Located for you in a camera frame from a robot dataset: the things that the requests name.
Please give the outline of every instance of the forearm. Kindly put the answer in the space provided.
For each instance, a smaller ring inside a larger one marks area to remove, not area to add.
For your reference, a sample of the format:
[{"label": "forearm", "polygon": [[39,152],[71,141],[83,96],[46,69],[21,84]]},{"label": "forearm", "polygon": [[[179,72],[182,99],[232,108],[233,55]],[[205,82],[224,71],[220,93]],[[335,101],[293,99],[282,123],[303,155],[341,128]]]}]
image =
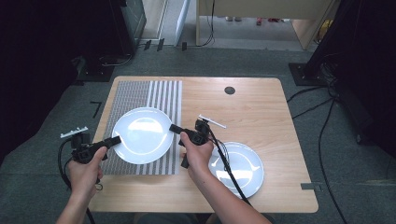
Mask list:
[{"label": "forearm", "polygon": [[192,180],[205,196],[224,224],[234,223],[270,223],[252,206],[240,200],[212,174],[202,172]]},{"label": "forearm", "polygon": [[88,203],[89,200],[80,199],[72,194],[56,223],[83,223]]}]

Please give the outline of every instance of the white stick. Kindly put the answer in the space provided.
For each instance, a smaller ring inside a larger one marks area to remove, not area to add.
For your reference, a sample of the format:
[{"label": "white stick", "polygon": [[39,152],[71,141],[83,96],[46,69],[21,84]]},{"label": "white stick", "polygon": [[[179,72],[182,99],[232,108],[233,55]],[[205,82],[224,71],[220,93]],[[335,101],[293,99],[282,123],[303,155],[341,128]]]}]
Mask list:
[{"label": "white stick", "polygon": [[84,127],[84,128],[82,128],[82,129],[77,128],[75,131],[70,131],[70,133],[65,133],[65,134],[62,134],[62,133],[61,133],[61,138],[64,138],[64,137],[73,135],[73,134],[75,134],[75,133],[82,133],[82,132],[87,131],[87,130],[88,130],[87,127]]},{"label": "white stick", "polygon": [[211,123],[214,123],[214,124],[220,126],[220,127],[223,128],[223,129],[226,129],[226,128],[227,128],[227,126],[222,125],[222,124],[219,124],[219,123],[215,122],[214,120],[207,119],[207,118],[205,118],[205,117],[202,116],[202,115],[199,115],[198,118],[200,118],[200,119],[205,119],[205,120],[207,120],[207,121],[210,121]]}]

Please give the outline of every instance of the white plate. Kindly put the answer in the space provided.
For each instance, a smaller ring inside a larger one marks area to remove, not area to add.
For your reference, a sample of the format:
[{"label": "white plate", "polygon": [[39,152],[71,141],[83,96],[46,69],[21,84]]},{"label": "white plate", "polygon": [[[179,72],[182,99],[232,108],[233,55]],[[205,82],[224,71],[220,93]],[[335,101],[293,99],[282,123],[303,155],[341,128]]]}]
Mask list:
[{"label": "white plate", "polygon": [[[227,147],[229,163],[233,176],[245,196],[248,198],[259,190],[264,180],[264,169],[260,157],[250,147],[241,143],[224,143]],[[215,147],[209,160],[210,172],[218,178],[230,191],[240,198],[233,181],[226,171],[224,163]]]},{"label": "white plate", "polygon": [[117,155],[133,164],[158,160],[169,149],[174,134],[172,121],[161,110],[139,107],[124,114],[116,123],[112,136],[120,136],[114,146]]}]

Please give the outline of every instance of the gray striped placemat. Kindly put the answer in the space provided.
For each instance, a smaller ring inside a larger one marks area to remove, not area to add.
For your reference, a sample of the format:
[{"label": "gray striped placemat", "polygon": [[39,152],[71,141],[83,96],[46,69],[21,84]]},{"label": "gray striped placemat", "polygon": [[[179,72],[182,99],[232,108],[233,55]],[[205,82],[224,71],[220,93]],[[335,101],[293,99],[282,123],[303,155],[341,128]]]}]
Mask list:
[{"label": "gray striped placemat", "polygon": [[[181,81],[120,81],[111,107],[104,139],[111,136],[116,122],[128,111],[138,107],[154,107],[164,112],[172,123],[181,123]],[[148,164],[131,164],[114,150],[102,162],[105,175],[176,175],[179,164],[180,136],[174,135],[170,149],[158,160]]]}]

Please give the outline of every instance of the person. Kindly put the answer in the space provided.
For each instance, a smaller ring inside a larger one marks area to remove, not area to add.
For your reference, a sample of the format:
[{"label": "person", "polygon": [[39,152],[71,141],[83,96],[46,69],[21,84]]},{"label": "person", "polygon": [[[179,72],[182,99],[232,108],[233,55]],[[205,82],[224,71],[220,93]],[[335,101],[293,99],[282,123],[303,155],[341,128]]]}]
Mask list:
[{"label": "person", "polygon": [[[252,206],[236,197],[210,173],[208,163],[214,147],[211,141],[196,146],[186,133],[181,133],[180,138],[187,150],[189,176],[212,206],[221,223],[271,223]],[[105,154],[106,148],[101,147],[88,164],[69,162],[67,167],[70,171],[72,193],[57,223],[83,222],[88,204],[96,192],[96,179],[103,176],[99,164]]]}]

